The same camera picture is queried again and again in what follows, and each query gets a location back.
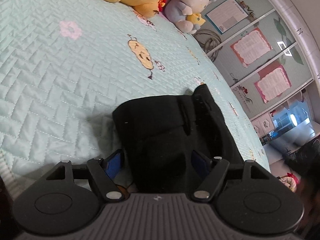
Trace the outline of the blue framed paper poster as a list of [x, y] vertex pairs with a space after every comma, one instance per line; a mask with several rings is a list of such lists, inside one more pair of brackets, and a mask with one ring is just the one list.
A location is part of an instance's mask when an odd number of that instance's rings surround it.
[[236, 0], [225, 0], [205, 14], [206, 19], [220, 34], [224, 34], [248, 16], [249, 14]]

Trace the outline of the pink framed paper poster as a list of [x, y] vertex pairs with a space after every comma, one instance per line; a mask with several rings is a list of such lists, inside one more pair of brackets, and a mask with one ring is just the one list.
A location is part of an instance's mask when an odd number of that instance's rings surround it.
[[280, 96], [291, 88], [291, 82], [284, 67], [280, 64], [254, 83], [264, 104]]

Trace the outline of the black trousers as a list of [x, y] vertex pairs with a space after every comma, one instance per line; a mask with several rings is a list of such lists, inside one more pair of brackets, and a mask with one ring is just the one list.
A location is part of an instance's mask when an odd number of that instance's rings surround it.
[[244, 163], [206, 85], [191, 95], [127, 101], [112, 118], [139, 193], [193, 191], [215, 157], [232, 165]]

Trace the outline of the grey sliding wardrobe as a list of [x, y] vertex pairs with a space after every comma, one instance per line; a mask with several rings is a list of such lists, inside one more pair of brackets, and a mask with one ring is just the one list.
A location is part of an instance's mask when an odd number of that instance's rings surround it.
[[291, 0], [213, 0], [195, 38], [263, 141], [318, 121], [319, 48]]

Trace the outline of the orange framed paper poster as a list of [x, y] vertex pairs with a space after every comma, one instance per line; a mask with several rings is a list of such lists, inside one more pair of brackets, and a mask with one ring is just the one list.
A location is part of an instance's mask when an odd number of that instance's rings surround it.
[[247, 33], [230, 48], [245, 68], [273, 49], [259, 28]]

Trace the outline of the red small plush toy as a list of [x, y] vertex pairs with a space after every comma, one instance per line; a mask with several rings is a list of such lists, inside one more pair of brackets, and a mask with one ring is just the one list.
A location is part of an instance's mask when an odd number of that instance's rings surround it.
[[163, 11], [164, 6], [166, 5], [167, 0], [159, 0], [158, 2], [158, 10], [159, 12]]

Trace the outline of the white drawer cabinet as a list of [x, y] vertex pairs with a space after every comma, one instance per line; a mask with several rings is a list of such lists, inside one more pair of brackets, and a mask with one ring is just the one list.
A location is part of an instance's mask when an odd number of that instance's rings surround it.
[[255, 132], [260, 138], [267, 135], [275, 129], [272, 117], [269, 113], [261, 115], [260, 117], [252, 120], [251, 123]]

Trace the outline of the white cat plush toy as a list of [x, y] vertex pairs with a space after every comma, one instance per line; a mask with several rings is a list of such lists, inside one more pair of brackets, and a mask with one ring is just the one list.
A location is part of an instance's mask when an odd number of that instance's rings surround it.
[[181, 32], [194, 34], [201, 25], [197, 21], [188, 20], [188, 17], [199, 17], [210, 1], [216, 0], [170, 0], [164, 8], [164, 15]]

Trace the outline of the folded pink grey quilt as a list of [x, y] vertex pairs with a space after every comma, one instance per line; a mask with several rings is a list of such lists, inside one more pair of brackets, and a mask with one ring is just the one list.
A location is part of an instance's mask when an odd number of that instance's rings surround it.
[[286, 175], [277, 178], [292, 192], [296, 192], [299, 180], [294, 174], [287, 173]]

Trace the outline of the mint quilted bee bedspread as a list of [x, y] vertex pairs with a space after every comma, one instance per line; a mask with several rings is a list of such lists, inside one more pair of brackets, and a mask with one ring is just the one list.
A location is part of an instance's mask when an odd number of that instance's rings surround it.
[[268, 168], [240, 103], [197, 41], [102, 0], [1, 0], [1, 178], [19, 194], [62, 160], [119, 146], [121, 103], [208, 85], [244, 159]]

